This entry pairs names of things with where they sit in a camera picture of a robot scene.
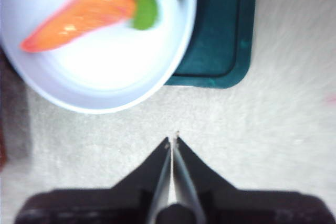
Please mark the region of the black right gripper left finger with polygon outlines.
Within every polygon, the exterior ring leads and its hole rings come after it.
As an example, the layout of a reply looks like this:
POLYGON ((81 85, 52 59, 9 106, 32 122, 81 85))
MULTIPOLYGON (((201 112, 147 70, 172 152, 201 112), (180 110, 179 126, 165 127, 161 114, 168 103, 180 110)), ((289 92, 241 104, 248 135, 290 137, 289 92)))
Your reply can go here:
POLYGON ((134 171, 112 188, 119 205, 113 223, 155 223, 166 207, 171 174, 171 144, 166 137, 134 171))

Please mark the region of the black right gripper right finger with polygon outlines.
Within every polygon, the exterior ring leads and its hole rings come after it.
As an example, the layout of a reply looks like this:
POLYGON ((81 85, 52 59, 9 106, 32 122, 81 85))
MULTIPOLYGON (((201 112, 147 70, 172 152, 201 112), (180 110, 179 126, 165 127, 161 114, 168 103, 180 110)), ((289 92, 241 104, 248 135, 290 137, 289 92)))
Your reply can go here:
POLYGON ((196 223, 210 223, 215 194, 236 187, 207 166, 180 136, 176 137, 172 152, 177 203, 191 210, 196 223))

